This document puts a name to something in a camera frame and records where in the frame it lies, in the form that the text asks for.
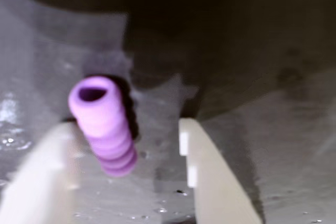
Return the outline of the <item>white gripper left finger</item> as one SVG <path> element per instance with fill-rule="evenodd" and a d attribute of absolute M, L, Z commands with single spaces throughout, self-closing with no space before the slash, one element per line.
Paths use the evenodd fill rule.
<path fill-rule="evenodd" d="M 79 138 L 74 123 L 60 123 L 44 135 L 2 192 L 1 223 L 73 223 Z"/>

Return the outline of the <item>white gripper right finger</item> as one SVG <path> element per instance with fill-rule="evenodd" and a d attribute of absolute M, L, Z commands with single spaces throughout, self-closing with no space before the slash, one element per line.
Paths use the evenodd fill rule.
<path fill-rule="evenodd" d="M 204 128 L 179 120 L 179 152 L 186 158 L 197 223 L 261 223 L 242 185 Z"/>

